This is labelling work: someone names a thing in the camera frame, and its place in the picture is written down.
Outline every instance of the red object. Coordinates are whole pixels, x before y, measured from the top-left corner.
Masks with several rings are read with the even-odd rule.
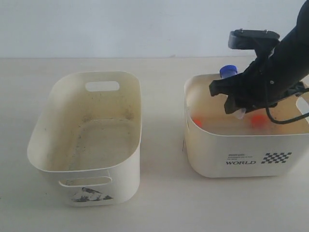
[[[202,128],[202,121],[198,118],[192,118],[192,121],[198,126]]]
[[[268,123],[268,117],[266,115],[254,115],[251,118],[251,125],[253,128],[263,128]]]

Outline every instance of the cut-out handle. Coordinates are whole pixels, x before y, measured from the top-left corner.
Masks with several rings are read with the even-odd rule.
[[[85,85],[86,90],[89,92],[117,91],[119,87],[119,83],[116,81],[95,81],[88,82]]]
[[[92,177],[92,178],[80,178],[80,179],[67,179],[60,180],[59,184],[64,187],[91,187],[107,185],[112,182],[112,179],[108,176]]]

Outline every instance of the table surface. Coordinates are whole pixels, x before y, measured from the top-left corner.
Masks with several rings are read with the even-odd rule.
[[[226,64],[242,71],[252,59],[0,59],[0,231],[308,231],[309,155],[284,176],[210,179],[182,152],[185,81]],[[81,71],[126,71],[141,82],[140,187],[122,204],[66,206],[27,159],[52,86]]]

